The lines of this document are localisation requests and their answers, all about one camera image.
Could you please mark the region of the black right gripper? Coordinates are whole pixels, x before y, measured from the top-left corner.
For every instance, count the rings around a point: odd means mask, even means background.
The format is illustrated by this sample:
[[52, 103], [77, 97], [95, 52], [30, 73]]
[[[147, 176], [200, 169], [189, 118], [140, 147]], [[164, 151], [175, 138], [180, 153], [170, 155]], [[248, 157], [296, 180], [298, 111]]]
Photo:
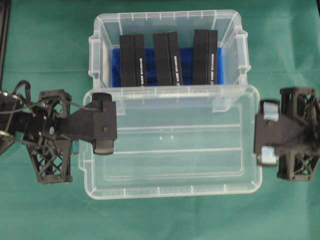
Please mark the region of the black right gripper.
[[280, 90], [255, 115], [253, 152], [258, 165], [278, 167], [277, 177], [310, 181], [320, 162], [320, 101], [311, 87]]

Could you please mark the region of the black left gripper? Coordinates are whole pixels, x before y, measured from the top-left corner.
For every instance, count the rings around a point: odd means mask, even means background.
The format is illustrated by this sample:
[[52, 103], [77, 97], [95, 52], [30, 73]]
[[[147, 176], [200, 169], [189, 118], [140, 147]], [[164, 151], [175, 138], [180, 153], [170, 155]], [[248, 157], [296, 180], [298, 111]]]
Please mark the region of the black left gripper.
[[36, 180], [40, 184], [71, 183], [73, 141], [61, 133], [60, 123], [70, 115], [72, 97], [63, 89], [42, 91], [32, 107], [23, 140]]

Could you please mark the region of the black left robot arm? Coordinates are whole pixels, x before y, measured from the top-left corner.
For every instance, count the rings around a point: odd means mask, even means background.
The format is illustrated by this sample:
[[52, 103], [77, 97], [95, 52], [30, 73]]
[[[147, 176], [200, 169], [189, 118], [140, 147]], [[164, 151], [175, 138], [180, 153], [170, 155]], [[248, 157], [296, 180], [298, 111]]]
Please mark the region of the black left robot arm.
[[73, 141], [59, 129], [61, 121], [70, 115], [71, 101], [63, 89], [42, 91], [36, 102], [21, 94], [0, 94], [0, 152], [14, 143], [24, 145], [40, 184], [73, 180]]

